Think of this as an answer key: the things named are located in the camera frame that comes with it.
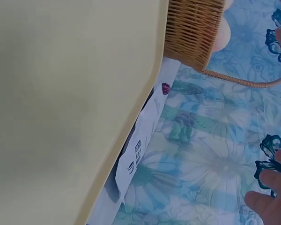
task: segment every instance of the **flower pattern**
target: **flower pattern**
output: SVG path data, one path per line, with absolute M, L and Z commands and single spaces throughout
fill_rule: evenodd
M 209 70 L 255 82 L 281 77 L 280 0 L 234 0 L 229 44 Z M 264 169 L 281 172 L 281 85 L 252 89 L 181 65 L 113 225 L 261 225 L 244 203 Z
M 281 10 L 277 9 L 273 15 L 272 20 L 277 27 L 281 27 Z M 266 30 L 266 45 L 271 53 L 278 55 L 278 61 L 281 63 L 281 46 L 276 39 L 275 30 Z
M 267 156 L 266 161 L 256 161 L 256 172 L 254 177 L 258 180 L 259 186 L 262 189 L 269 189 L 269 187 L 262 184 L 260 181 L 260 173 L 265 170 L 275 170 L 281 173 L 281 164 L 275 160 L 276 152 L 281 150 L 281 138 L 278 135 L 267 135 L 260 144 L 261 150 Z M 271 196 L 275 197 L 274 191 L 271 191 Z
M 176 171 L 174 162 L 168 161 L 167 153 L 148 152 L 138 165 L 125 202 L 144 212 L 164 209 L 170 203 L 170 194 L 181 186 Z

